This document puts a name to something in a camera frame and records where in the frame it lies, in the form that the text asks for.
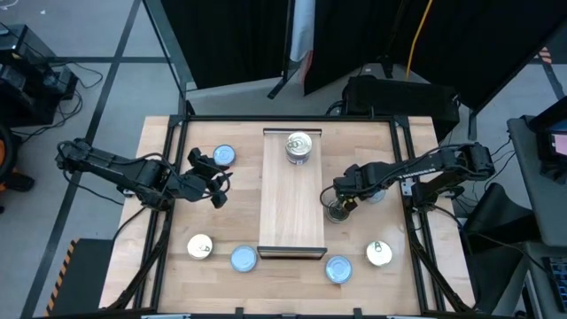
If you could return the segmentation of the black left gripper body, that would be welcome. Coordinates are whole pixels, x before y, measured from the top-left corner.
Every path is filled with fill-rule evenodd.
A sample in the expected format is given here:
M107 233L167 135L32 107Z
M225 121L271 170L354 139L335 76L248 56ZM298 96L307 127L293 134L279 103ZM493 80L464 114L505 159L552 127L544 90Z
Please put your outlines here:
M173 175L170 177L170 195L196 202L206 196L206 181L195 175Z

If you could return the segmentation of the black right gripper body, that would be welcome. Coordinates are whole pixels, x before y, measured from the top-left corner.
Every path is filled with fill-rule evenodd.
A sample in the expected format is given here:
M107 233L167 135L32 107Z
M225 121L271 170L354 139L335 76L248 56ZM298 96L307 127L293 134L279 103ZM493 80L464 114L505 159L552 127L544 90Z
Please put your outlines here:
M332 186L338 198L365 200L371 197L371 183L365 166L353 164L342 176L333 179Z

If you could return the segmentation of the red label seafood can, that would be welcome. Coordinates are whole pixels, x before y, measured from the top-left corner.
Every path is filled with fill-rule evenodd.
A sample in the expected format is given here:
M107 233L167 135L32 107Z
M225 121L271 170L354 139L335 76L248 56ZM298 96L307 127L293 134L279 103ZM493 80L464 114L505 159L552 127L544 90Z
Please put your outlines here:
M214 162L217 166L230 167L236 161L236 151L228 144L221 144L214 149Z

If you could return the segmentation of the black floor equipment stack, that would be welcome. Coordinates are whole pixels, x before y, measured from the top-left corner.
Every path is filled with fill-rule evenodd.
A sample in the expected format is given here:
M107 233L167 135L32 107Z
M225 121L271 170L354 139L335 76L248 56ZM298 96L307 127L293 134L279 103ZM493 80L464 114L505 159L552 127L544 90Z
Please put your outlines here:
M78 82L68 66L50 64L54 57L27 25L0 23L0 122L10 128L53 122Z

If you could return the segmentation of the black equipment box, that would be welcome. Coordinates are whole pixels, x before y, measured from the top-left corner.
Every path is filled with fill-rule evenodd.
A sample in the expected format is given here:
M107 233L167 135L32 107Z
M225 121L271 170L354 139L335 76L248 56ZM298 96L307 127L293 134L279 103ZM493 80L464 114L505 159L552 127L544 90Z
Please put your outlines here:
M438 140L459 123L460 99L451 87L419 82L351 77L342 91L343 115L430 117Z

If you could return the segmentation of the black stand foot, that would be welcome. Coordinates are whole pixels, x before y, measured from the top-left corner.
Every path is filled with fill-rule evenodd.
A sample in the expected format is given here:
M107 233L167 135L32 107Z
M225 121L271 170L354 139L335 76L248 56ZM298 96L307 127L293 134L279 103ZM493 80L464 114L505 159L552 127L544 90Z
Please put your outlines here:
M284 64L284 71L282 78L277 83L277 85L268 93L267 98L274 99L278 95L278 93L282 90L282 88L285 86L285 84L290 80L290 77L291 77L291 61L288 60Z

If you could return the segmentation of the dark grey rig beam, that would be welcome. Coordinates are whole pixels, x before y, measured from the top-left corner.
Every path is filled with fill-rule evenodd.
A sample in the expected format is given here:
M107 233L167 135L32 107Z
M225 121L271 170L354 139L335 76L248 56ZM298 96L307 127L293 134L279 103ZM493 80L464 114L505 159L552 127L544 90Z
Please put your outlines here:
M187 85L192 82L193 77L190 68L183 55L182 48L175 36L175 32L167 18L167 13L161 0L142 0L144 9L151 22L152 29L156 35L159 47L166 59L170 73L175 80L179 95L179 114L194 115L195 110L187 97Z

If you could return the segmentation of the black curtain panel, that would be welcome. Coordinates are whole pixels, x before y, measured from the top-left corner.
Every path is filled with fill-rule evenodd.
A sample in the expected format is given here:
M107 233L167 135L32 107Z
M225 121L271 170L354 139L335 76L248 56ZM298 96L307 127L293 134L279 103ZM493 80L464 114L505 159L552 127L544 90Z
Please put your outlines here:
M161 3L198 88L282 75L288 0Z
M482 110L567 24L567 0L316 0L310 94L387 56Z

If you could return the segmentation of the black hazard striped platform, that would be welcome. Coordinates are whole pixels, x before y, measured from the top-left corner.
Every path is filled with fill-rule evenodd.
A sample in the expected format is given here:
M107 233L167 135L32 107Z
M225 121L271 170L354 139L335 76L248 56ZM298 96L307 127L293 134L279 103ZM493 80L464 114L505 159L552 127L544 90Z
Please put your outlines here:
M112 249L113 241L109 239L72 240L43 314L61 316L97 312Z

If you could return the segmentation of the black chair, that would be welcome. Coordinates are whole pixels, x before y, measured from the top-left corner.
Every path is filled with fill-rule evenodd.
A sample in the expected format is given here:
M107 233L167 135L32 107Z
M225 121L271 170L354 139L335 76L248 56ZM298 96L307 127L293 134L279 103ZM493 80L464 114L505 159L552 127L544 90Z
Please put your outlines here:
M461 238L477 307L491 313L524 258L517 249L540 238L535 214L493 183L469 214Z

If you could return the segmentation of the white hanging fabric strip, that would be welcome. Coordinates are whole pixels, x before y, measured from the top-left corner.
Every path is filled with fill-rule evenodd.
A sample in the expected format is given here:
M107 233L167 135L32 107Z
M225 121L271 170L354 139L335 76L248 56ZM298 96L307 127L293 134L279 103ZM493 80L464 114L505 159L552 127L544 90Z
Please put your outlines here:
M295 0L290 60L299 63L298 81L305 83L315 42L315 0Z

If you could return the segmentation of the grey desk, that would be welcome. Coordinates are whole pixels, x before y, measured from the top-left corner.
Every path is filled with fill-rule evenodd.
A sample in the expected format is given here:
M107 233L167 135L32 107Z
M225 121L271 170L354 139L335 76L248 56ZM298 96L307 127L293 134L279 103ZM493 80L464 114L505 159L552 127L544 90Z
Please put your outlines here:
M541 240L549 246L567 247L567 183L556 183L540 173L536 134L523 119L507 120L507 126Z

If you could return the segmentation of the monitor with pink screen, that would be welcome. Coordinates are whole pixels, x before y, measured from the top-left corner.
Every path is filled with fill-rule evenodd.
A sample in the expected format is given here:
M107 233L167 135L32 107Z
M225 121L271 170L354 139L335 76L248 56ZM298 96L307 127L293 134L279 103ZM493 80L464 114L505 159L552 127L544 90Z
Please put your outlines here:
M567 96L527 121L536 135L540 173L559 184L567 184Z

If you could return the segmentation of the black keyboard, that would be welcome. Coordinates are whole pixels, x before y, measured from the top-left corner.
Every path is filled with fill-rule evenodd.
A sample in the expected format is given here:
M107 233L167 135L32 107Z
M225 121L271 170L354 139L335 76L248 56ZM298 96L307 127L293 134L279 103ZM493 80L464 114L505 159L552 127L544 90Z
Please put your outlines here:
M542 261L546 272L552 276L550 286L558 310L567 313L567 257L543 257Z

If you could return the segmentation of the wooden shelf black metal frame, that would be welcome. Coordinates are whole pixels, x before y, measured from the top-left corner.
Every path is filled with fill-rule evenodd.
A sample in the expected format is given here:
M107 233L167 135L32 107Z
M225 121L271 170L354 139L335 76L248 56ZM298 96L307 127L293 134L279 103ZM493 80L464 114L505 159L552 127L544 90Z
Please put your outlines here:
M294 132L313 142L304 165L291 164L285 145ZM266 128L257 245L262 259L320 260L326 253L322 193L322 130Z

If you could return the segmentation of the black aluminium table frame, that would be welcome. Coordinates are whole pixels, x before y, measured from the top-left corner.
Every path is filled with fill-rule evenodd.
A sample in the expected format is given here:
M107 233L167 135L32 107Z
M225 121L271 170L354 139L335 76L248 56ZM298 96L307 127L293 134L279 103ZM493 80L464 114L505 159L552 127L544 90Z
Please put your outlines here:
M422 154L438 143L427 117L412 117L406 128L398 129L399 149L392 146L392 129L386 121L192 118L186 134L175 132L176 142L205 153L230 144L237 161L224 207L215 209L207 201L175 205L165 271L159 279L159 311L231 314L242 308L248 315L350 315L360 309L365 315L418 314L423 303L416 291L398 186L375 205L360 204L347 221L325 223L329 256L344 255L353 264L353 276L346 284L332 284L321 260L261 260L248 273L231 267L233 249L257 245L259 239L265 128L321 129L325 184L352 164L393 162L406 158L408 147ZM214 243L203 260L187 252L187 243L197 234L208 235ZM365 256L367 245L377 240L392 248L392 261L383 267L372 265Z

